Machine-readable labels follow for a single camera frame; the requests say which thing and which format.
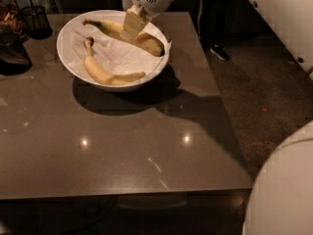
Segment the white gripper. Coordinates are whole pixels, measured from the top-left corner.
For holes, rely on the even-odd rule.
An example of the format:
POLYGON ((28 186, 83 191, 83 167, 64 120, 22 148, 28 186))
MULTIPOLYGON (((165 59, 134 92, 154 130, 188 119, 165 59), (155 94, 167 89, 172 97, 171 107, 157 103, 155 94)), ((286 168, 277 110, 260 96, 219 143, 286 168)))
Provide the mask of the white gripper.
POLYGON ((133 6, 125 13, 120 36, 133 40, 146 27, 149 18, 165 12, 174 0, 132 0, 133 6))

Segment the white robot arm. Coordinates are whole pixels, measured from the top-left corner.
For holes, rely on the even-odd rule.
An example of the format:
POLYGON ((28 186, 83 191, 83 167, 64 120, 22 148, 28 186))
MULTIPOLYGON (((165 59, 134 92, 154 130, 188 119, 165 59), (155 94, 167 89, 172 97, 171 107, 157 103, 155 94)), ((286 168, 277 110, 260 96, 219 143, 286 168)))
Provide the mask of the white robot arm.
MULTIPOLYGON (((248 0, 304 71, 313 69, 313 0, 248 0)), ((307 123, 267 159, 251 190, 243 235, 313 235, 313 140, 307 123)))

